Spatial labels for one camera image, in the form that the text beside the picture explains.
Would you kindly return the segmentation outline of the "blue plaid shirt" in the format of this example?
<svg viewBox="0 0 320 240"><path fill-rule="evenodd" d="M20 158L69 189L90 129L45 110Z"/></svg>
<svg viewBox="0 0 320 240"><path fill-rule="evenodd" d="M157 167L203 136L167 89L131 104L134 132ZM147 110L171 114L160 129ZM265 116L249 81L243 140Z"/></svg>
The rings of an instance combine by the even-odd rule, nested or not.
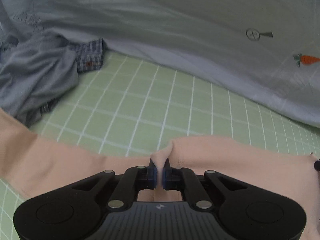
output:
<svg viewBox="0 0 320 240"><path fill-rule="evenodd" d="M85 42L70 42L67 51L71 53L63 63L63 77L60 77L51 89L53 98L40 107L40 113L49 113L67 92L79 84L79 75L100 70L103 66L105 42L102 38Z"/></svg>

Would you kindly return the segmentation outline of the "grey carrot-print duvet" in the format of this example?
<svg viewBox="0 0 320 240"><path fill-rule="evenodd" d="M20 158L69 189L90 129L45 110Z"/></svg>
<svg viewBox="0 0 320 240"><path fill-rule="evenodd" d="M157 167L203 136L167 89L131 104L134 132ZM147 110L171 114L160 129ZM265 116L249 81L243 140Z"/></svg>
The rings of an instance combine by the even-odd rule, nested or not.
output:
<svg viewBox="0 0 320 240"><path fill-rule="evenodd" d="M319 126L319 0L1 0L3 32L75 41L201 77Z"/></svg>

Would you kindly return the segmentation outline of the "peach long-sleeve sweater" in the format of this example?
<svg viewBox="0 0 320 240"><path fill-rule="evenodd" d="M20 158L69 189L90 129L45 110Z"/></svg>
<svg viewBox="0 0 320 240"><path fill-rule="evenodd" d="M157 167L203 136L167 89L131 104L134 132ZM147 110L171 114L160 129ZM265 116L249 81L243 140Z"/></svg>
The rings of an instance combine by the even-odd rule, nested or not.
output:
<svg viewBox="0 0 320 240"><path fill-rule="evenodd" d="M313 155L292 156L206 135L172 139L147 157L107 157L48 140L1 112L1 177L25 199L104 170L121 174L153 162L161 173L166 160L196 174L214 170L291 198L306 212L302 239L319 239L319 172Z"/></svg>

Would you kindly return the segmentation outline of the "green grid bed sheet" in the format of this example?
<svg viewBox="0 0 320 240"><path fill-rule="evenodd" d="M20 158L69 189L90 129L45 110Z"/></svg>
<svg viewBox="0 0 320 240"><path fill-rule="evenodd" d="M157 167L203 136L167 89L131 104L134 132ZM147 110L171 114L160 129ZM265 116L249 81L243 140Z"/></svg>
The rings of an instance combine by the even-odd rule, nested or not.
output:
<svg viewBox="0 0 320 240"><path fill-rule="evenodd" d="M100 70L79 79L26 128L107 157L147 157L175 138L215 135L319 159L319 129L183 72L108 53ZM13 216L26 200L1 177L1 239L18 239Z"/></svg>

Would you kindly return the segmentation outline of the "crumpled grey shirt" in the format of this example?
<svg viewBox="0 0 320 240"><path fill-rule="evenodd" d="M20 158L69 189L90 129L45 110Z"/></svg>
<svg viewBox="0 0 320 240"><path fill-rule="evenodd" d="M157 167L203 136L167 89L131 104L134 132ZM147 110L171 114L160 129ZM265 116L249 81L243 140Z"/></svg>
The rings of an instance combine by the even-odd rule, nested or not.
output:
<svg viewBox="0 0 320 240"><path fill-rule="evenodd" d="M63 36L43 31L25 41L1 38L1 109L25 126L78 83L76 52Z"/></svg>

